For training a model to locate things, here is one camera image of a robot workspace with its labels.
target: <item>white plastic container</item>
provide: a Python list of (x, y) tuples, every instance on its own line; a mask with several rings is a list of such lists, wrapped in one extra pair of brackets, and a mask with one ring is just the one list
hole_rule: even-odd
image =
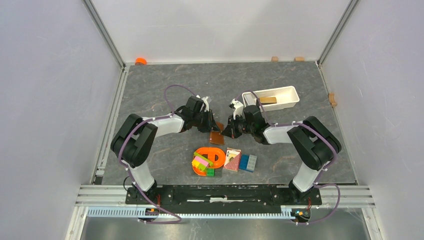
[[(298, 92), (294, 86), (284, 86), (266, 90), (254, 91), (259, 97), (275, 97), (277, 103), (263, 105), (265, 112), (292, 108), (299, 102)], [(255, 105), (256, 97), (251, 92), (245, 92), (241, 95), (243, 97), (244, 106)]]

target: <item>black mounting plate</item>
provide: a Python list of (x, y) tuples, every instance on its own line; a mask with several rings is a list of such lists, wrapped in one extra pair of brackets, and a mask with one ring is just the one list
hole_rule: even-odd
[[(307, 206), (308, 198), (312, 205), (323, 204), (317, 188), (297, 203), (290, 194), (287, 186), (276, 184), (158, 185), (148, 191), (154, 203), (160, 198), (161, 207), (179, 214), (281, 213), (281, 205)], [(125, 203), (149, 204), (134, 187), (128, 188)]]

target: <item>white wall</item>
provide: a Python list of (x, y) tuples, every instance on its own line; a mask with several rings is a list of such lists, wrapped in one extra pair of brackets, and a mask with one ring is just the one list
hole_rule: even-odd
[(0, 239), (63, 239), (120, 69), (80, 0), (1, 1), (0, 32)]
[(349, 0), (93, 0), (125, 62), (317, 60)]
[(423, 239), (424, 2), (361, 1), (323, 64), (387, 239)]

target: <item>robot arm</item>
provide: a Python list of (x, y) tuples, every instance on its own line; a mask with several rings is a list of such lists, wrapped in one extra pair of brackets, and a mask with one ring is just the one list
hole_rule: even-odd
[(127, 117), (113, 138), (110, 149), (118, 156), (130, 132), (142, 121), (151, 119), (131, 136), (122, 153), (122, 160), (127, 163), (135, 182), (143, 191), (148, 191), (155, 184), (146, 162), (155, 138), (182, 133), (192, 127), (197, 127), (202, 133), (220, 130), (209, 109), (209, 100), (209, 97), (200, 99), (198, 96), (191, 96), (172, 116), (168, 114), (151, 118), (131, 114)]
[[(289, 183), (295, 200), (303, 199), (312, 189), (314, 181), (323, 167), (333, 158), (331, 149), (305, 127), (295, 125), (270, 126), (262, 117), (256, 105), (240, 107), (240, 102), (233, 100), (230, 107), (233, 115), (228, 117), (228, 125), (222, 135), (238, 138), (243, 133), (251, 134), (256, 142), (264, 145), (291, 143), (296, 148), (302, 165), (294, 179)], [(339, 153), (342, 146), (336, 137), (314, 116), (306, 118), (302, 123), (323, 136)]]

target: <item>orange plastic tray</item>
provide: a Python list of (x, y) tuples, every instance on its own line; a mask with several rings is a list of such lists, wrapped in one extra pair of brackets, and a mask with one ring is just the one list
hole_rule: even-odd
[[(213, 166), (211, 169), (218, 169), (222, 167), (225, 163), (225, 152), (217, 147), (201, 147), (196, 150), (196, 153), (203, 155), (211, 162), (213, 162)], [(197, 167), (193, 167), (193, 171), (199, 176), (206, 176), (206, 171), (201, 171)]]

